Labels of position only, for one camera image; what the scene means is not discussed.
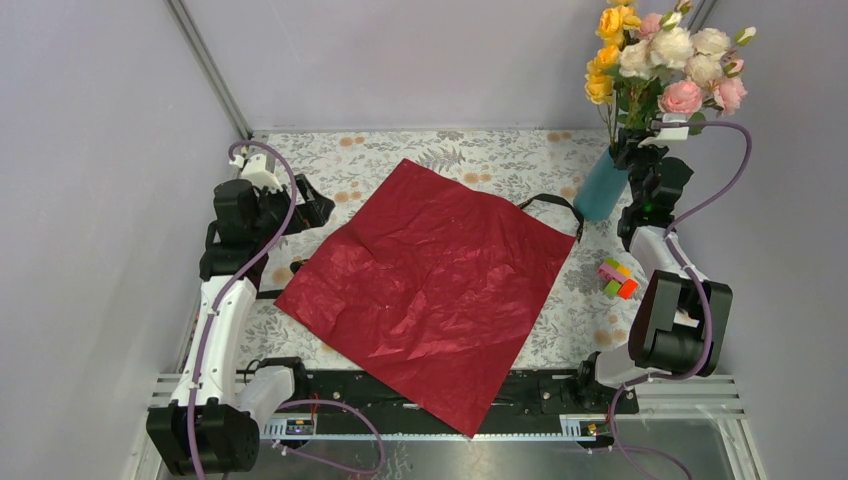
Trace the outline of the yellow rose stem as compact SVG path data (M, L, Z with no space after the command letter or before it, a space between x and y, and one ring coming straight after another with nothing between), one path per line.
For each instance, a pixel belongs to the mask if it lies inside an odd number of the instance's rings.
M607 4L595 31L601 47L586 65L584 93L596 107L607 131L609 147L613 149L618 115L614 70L622 50L633 41L642 20L637 13L637 1L608 1Z

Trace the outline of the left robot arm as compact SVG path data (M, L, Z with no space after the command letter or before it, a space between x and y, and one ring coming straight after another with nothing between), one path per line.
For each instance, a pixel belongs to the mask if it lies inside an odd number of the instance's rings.
M247 472L256 464L260 434L279 405L296 411L310 385L298 357L267 358L239 389L237 350L268 262L264 248L287 235L324 226L335 204L302 174L297 195L257 187L246 179L214 189L216 218L207 228L199 263L201 306L196 338L167 404L150 408L146 431L174 476Z

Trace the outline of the pink rose stem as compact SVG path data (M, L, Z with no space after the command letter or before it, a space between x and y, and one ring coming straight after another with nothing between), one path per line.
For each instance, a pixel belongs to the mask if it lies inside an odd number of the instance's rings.
M683 80L664 89L658 107L662 113L686 114L690 120L700 119L704 108L715 110L719 117L729 116L741 108L747 95L741 75L721 80L712 89L703 90L684 73Z
M660 31L670 31L679 27L684 17L693 8L692 0L679 0L671 11L664 14L650 13L641 20L641 25L636 31L636 38L640 41L650 40Z

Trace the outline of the red and brown wrapping paper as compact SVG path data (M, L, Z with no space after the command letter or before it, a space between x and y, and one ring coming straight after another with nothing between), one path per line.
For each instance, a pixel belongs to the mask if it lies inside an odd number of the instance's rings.
M504 198L403 160L276 304L472 437L575 242Z

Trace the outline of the cream rose stem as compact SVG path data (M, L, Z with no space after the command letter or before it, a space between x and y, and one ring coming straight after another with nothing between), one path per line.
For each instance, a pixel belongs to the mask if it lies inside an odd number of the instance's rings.
M739 49L750 43L757 29L746 27L730 36L716 28L704 28L691 36L694 55L684 68L688 80L710 90L721 80L738 77L745 68Z

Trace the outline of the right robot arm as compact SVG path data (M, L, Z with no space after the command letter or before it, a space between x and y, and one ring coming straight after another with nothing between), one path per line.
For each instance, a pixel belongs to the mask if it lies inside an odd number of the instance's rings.
M657 140L655 132L620 129L575 199L585 220L600 221L630 190L617 234L648 280L627 343L591 354L578 369L573 396L589 412L607 405L620 385L707 377L717 366L733 293L704 276L679 245L674 208L693 171Z

